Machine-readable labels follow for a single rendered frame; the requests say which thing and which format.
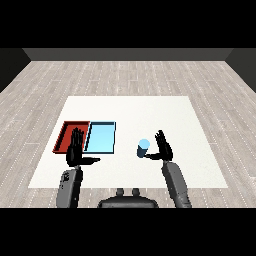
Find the red shallow open box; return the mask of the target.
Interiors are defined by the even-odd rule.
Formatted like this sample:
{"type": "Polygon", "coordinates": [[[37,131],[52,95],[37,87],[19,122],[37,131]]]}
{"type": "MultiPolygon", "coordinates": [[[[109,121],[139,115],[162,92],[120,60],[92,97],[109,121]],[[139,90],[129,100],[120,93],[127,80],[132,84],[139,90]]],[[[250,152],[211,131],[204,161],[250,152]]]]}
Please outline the red shallow open box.
{"type": "Polygon", "coordinates": [[[66,154],[71,143],[72,131],[77,128],[84,133],[83,138],[86,138],[89,125],[89,121],[65,121],[62,125],[52,152],[55,154],[66,154]]]}

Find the dark grey robot body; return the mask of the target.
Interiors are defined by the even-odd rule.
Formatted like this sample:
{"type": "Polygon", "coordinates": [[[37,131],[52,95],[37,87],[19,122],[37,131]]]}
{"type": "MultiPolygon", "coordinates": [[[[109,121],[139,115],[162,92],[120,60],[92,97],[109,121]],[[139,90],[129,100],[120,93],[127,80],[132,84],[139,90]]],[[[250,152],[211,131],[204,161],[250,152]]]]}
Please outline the dark grey robot body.
{"type": "Polygon", "coordinates": [[[118,188],[116,195],[101,200],[98,208],[158,208],[158,204],[155,200],[142,197],[138,188],[132,189],[131,196],[125,196],[124,189],[118,188]]]}

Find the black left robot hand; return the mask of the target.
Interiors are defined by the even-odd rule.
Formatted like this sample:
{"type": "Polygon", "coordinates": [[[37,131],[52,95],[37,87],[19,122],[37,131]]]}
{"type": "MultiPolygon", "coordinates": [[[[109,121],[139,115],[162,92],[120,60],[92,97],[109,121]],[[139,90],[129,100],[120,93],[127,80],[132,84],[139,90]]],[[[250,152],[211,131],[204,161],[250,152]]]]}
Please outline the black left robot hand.
{"type": "Polygon", "coordinates": [[[66,162],[70,167],[80,165],[92,165],[95,162],[100,161],[100,158],[83,157],[83,136],[84,132],[81,129],[75,128],[71,134],[71,142],[68,146],[66,153],[66,162]]]}

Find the light blue shallow open box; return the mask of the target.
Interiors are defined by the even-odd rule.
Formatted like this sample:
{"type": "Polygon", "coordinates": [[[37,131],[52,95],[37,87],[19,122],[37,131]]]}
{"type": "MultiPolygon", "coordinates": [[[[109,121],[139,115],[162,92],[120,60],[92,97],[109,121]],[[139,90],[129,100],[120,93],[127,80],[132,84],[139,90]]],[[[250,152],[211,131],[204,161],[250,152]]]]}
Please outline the light blue shallow open box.
{"type": "Polygon", "coordinates": [[[92,121],[86,135],[84,154],[113,154],[116,123],[114,121],[92,121]]]}

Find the small blue can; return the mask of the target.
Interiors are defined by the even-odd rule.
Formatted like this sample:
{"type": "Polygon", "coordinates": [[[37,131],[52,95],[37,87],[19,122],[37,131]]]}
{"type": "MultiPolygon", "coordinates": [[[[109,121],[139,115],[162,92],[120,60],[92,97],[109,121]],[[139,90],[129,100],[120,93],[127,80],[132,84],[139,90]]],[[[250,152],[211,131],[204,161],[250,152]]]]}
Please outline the small blue can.
{"type": "Polygon", "coordinates": [[[137,156],[143,158],[150,147],[150,142],[147,139],[141,139],[138,143],[137,156]]]}

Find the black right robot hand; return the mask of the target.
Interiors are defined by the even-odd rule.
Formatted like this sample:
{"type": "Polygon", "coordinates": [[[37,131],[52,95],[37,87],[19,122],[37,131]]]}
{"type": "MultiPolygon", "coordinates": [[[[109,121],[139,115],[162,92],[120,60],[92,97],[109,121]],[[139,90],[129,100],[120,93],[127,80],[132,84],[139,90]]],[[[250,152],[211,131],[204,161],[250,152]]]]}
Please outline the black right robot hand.
{"type": "Polygon", "coordinates": [[[159,130],[156,133],[155,139],[159,152],[154,154],[146,154],[145,158],[149,158],[151,160],[171,161],[173,159],[173,151],[170,144],[166,141],[162,130],[159,130]]]}

